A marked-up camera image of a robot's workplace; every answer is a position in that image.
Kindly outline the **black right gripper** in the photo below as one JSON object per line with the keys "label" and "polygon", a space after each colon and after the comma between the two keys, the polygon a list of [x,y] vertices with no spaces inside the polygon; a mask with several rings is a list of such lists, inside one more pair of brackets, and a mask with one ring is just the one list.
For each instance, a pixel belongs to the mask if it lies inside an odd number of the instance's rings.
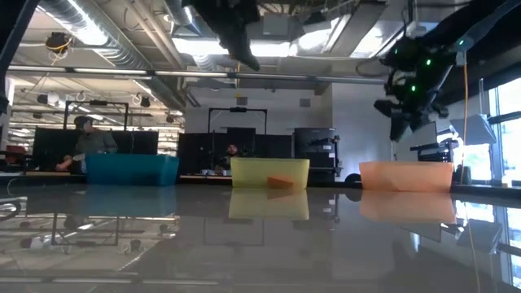
{"label": "black right gripper", "polygon": [[410,127],[410,118],[434,111],[433,102],[452,69],[452,51],[402,38],[380,63],[390,69],[384,90],[395,101],[378,99],[374,108],[391,118],[390,139],[399,142]]}

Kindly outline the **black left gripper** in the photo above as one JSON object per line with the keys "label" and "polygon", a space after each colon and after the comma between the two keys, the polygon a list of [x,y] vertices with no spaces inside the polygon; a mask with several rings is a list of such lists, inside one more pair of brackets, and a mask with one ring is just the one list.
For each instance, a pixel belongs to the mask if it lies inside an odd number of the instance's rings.
{"label": "black left gripper", "polygon": [[182,0],[193,8],[207,26],[221,38],[228,56],[254,71],[260,64],[250,48],[246,28],[260,20],[257,0]]}

